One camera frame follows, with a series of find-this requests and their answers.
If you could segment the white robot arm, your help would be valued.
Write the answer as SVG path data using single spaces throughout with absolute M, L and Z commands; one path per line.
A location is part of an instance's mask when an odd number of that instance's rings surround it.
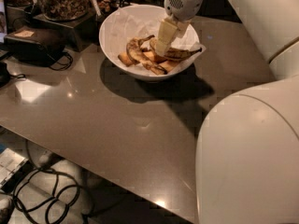
M 275 79 L 207 114 L 197 141 L 199 224 L 299 224 L 299 0 L 228 0 Z

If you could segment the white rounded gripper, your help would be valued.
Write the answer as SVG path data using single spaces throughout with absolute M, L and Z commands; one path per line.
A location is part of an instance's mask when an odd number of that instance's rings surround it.
M 159 27 L 155 51 L 164 56 L 176 36 L 182 38 L 191 20 L 199 11 L 204 0 L 164 0 L 164 9 L 168 17 L 164 18 Z

